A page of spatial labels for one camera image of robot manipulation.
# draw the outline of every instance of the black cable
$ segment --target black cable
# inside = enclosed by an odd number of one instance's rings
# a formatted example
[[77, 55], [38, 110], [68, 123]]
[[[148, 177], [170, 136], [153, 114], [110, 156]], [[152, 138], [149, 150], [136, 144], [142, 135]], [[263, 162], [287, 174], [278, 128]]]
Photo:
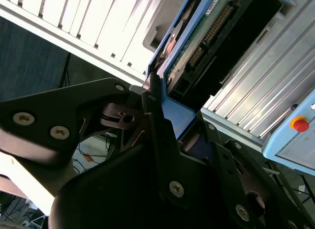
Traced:
[[79, 160], [74, 159], [74, 158], [73, 158], [72, 160], [73, 160], [73, 161], [75, 161], [75, 162], [78, 162], [78, 163], [79, 163], [79, 164], [83, 167], [83, 169], [84, 169], [84, 170], [86, 170], [86, 168], [85, 168], [85, 167], [84, 167], [84, 166], [80, 163], [80, 161], [79, 161]]
[[61, 76], [59, 88], [62, 88], [62, 87], [63, 87], [63, 84], [65, 83], [65, 75], [66, 75], [66, 72], [67, 72], [67, 70], [68, 70], [68, 65], [69, 65], [70, 57], [71, 57], [71, 53], [68, 53], [67, 58], [65, 59], [65, 63], [64, 63], [64, 67], [63, 67], [63, 74], [62, 74], [62, 76]]
[[84, 172], [86, 172], [87, 170], [90, 170], [90, 169], [85, 169], [85, 170], [83, 170], [81, 173], [84, 173]]
[[[267, 164], [268, 168], [272, 169], [272, 166], [271, 166], [271, 164], [268, 161], [266, 162], [266, 164]], [[280, 181], [278, 179], [278, 177], [276, 175], [273, 175], [272, 177], [275, 180], [276, 184], [280, 187], [280, 189], [283, 190], [283, 192], [285, 192], [282, 184], [280, 183]]]
[[25, 205], [23, 205], [22, 207], [19, 207], [18, 209], [16, 209], [13, 213], [19, 212], [22, 208], [24, 208]]
[[83, 151], [79, 150], [80, 154], [82, 154], [83, 156], [87, 157], [89, 160], [91, 160], [92, 162], [96, 163], [96, 164], [100, 164], [98, 162], [96, 162], [94, 159], [92, 159], [91, 157], [94, 156], [94, 157], [105, 157], [104, 155], [88, 155], [86, 153], [84, 153]]
[[292, 190], [293, 190], [293, 191], [296, 191], [296, 192], [299, 192], [299, 193], [301, 193], [301, 194], [307, 195], [307, 196], [310, 195], [309, 193], [304, 192], [304, 191], [300, 191], [300, 190], [298, 190], [298, 189], [296, 189], [296, 188], [292, 188]]
[[[6, 214], [5, 214], [5, 213], [4, 213], [3, 215], [4, 215], [4, 217], [8, 217], [8, 216], [6, 216]], [[8, 218], [8, 220], [13, 221], [13, 219], [11, 219], [11, 218]]]
[[88, 157], [89, 158], [89, 156], [91, 156], [91, 157], [106, 157], [107, 155], [91, 155], [91, 154], [86, 154], [86, 153], [84, 153], [82, 150], [81, 150], [81, 148], [80, 148], [80, 144], [78, 145], [78, 148], [77, 148], [77, 150], [80, 152], [80, 154], [82, 154], [83, 156], [86, 156], [86, 157]]
[[111, 146], [112, 146], [112, 142], [109, 143], [109, 146], [108, 146], [108, 148], [107, 148], [107, 153], [108, 153], [108, 151], [109, 151], [109, 149], [110, 149]]
[[69, 70], [67, 70], [67, 77], [68, 77], [68, 86], [70, 86]]
[[315, 196], [314, 196], [314, 194], [313, 194], [313, 191], [312, 191], [312, 189], [311, 189], [309, 183], [307, 182], [306, 178], [305, 178], [303, 175], [300, 175], [300, 176], [301, 176], [301, 178], [302, 178], [302, 180], [303, 180], [303, 182], [304, 182], [304, 185], [305, 185], [307, 191], [308, 191], [309, 194], [310, 194], [310, 197], [311, 197], [313, 203], [315, 204]]
[[302, 201], [302, 203], [305, 203], [306, 201], [308, 201], [311, 198], [311, 196], [308, 196], [305, 200]]
[[67, 79], [66, 79], [67, 77], [65, 77], [64, 78], [64, 87], [67, 87], [68, 86], [68, 84], [67, 84]]
[[80, 171], [79, 171], [79, 170], [78, 170], [75, 166], [73, 166], [73, 168], [74, 168], [74, 169], [76, 169], [76, 170], [77, 170], [77, 172], [80, 174]]
[[9, 197], [7, 202], [3, 204], [3, 207], [0, 210], [0, 214], [4, 214], [16, 198], [16, 196], [12, 196], [12, 198]]
[[107, 148], [107, 150], [108, 150], [108, 147], [110, 146], [110, 138], [108, 138], [108, 136], [106, 136], [106, 148]]
[[16, 203], [16, 205], [13, 207], [11, 213], [9, 213], [6, 218], [4, 220], [6, 220], [8, 217], [10, 217], [10, 215], [13, 213], [13, 211], [16, 209], [16, 207], [18, 206], [18, 204], [20, 203], [22, 198], [19, 198], [18, 202]]

